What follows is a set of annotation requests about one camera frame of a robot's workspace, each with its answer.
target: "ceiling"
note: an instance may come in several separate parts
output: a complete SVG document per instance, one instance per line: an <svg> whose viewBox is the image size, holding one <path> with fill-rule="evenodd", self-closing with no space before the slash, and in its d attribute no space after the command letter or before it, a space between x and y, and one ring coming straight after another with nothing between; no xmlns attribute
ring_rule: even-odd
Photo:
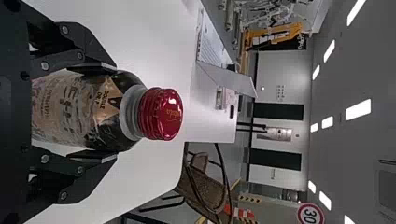
<svg viewBox="0 0 396 224"><path fill-rule="evenodd" d="M378 160L396 161L396 1L367 0L347 27L356 0L333 0L319 34L314 35L311 124L334 116L334 126L312 133L308 179L317 186L310 202L325 211L327 223L386 223L375 205ZM326 63L323 54L335 39ZM345 110L372 99L372 113L345 120ZM323 191L332 200L329 211L318 199Z"/></svg>

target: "white table surface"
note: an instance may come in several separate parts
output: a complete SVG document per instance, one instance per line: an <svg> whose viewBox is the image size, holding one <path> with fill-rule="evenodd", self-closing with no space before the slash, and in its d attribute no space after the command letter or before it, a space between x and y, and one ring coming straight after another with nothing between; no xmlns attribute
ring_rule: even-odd
<svg viewBox="0 0 396 224"><path fill-rule="evenodd" d="M180 133L171 142L143 139L123 152L90 197L77 204L53 205L28 223L100 224L120 216L173 189L180 177L185 141L205 140L211 127L227 134L218 142L233 142L236 120L214 122L213 105L200 102L202 122L190 116L190 88L196 50L198 6L195 0L28 0L54 21L77 21L99 39L119 69L137 74L148 87L174 88L186 114ZM199 101L193 101L191 108ZM65 155L80 148L34 142Z"/></svg>

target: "wire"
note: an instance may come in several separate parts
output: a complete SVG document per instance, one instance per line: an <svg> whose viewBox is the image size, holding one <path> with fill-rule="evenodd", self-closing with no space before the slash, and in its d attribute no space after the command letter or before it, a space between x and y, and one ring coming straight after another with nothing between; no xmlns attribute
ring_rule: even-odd
<svg viewBox="0 0 396 224"><path fill-rule="evenodd" d="M230 190L230 184L228 183L228 177L225 171L225 165L224 165L224 159L222 158L222 154L219 148L219 144L215 143L215 148L216 151L218 152L218 156L219 156L219 160L220 160L220 168L221 168L221 172L222 172L222 179L223 179L223 186L224 188L227 189L227 193L228 193L228 200L230 203L230 218L229 218L229 223L232 223L232 219L233 219L233 202L231 199L231 190ZM204 199L202 198L201 193L199 192L195 180L192 177L192 173L191 173L191 168L187 165L187 158L184 157L184 163L185 163L185 169L186 169L186 173L187 176L190 180L190 184L192 187L192 191L195 195L195 197L197 198L198 202L201 204L201 206L208 211L209 213L215 215L217 218L218 217L218 213L216 212L217 209L220 209L224 203L225 198L223 198L223 200L221 201L221 203L219 204L218 207L215 207L215 209L210 208L209 206L207 206L207 204L205 203Z"/></svg>

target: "white wall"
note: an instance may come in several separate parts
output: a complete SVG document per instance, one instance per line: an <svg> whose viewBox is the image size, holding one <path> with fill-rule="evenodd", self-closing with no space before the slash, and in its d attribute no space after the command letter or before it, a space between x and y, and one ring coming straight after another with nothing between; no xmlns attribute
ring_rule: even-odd
<svg viewBox="0 0 396 224"><path fill-rule="evenodd" d="M286 151L302 154L301 172L287 169L275 170L258 165L250 166L249 181L285 189L306 190L307 181L307 151L309 147L310 126L310 94L312 74L312 45L308 42L307 50L284 50L260 52L257 93L257 103L282 103L304 105L304 120L254 119L255 123L271 127L292 129L291 142L277 142L257 139L252 135L252 147ZM276 99L277 86L284 86L283 102Z"/></svg>

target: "bottle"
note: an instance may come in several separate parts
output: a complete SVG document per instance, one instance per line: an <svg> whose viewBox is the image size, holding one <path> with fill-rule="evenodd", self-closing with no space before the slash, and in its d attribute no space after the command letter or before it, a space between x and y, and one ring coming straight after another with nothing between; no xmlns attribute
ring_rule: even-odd
<svg viewBox="0 0 396 224"><path fill-rule="evenodd" d="M172 140L183 104L175 90L147 89L134 74L83 76L62 70L33 80L32 137L96 150L125 151L140 139Z"/></svg>

